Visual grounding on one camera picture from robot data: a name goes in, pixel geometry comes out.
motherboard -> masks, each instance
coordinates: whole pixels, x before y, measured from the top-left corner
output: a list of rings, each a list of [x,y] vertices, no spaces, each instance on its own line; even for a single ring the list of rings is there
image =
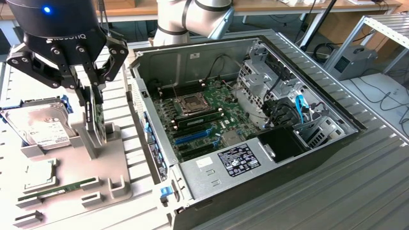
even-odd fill
[[[232,86],[209,80],[201,92],[153,97],[157,115],[180,161],[242,142],[258,131],[237,103]]]

green circuit board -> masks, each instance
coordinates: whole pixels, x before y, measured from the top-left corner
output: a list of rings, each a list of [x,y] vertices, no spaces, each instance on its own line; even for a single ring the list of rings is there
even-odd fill
[[[208,136],[197,138],[182,144],[176,144],[177,139],[189,137],[192,134],[194,134],[194,132],[192,132],[180,137],[173,137],[180,130],[174,130],[174,123],[172,120],[181,117],[189,117],[188,115],[184,115],[185,109],[180,103],[181,98],[188,98],[189,96],[197,95],[204,98],[202,104],[206,107],[206,110],[209,111],[212,109],[221,108],[222,111],[218,112],[218,114],[222,114],[222,116],[218,117],[217,120],[200,124],[194,127],[196,129],[209,131]],[[233,134],[236,141],[244,141],[248,135],[258,130],[252,121],[248,119],[245,111],[240,107],[238,103],[234,102],[234,98],[236,97],[232,95],[226,85],[214,80],[208,82],[205,90],[198,94],[193,93],[165,100],[153,98],[157,114],[165,127],[166,136],[180,161],[188,161],[202,156],[204,154],[208,154],[209,152],[216,151],[217,149],[228,147],[229,142],[225,141],[225,138],[222,138],[224,133],[229,132],[229,134]]]

hard drive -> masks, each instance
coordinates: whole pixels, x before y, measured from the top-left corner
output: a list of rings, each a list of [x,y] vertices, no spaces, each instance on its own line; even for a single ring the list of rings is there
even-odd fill
[[[77,135],[68,125],[68,113],[72,112],[69,102],[47,98],[20,101],[13,105],[0,107],[0,117],[9,124],[27,146],[39,145],[51,150],[71,144],[69,138]]]

blue led light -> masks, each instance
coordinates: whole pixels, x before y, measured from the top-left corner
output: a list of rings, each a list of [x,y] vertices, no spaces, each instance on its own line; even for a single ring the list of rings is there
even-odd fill
[[[49,14],[51,13],[51,8],[48,6],[43,7],[44,13]]]

hard drive label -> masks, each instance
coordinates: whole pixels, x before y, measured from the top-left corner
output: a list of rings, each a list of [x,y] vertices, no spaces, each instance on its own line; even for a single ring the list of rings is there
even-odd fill
[[[29,127],[28,133],[40,147],[69,140],[60,121],[36,123]]]
[[[220,152],[217,155],[230,177],[236,177],[261,165],[248,144]]]

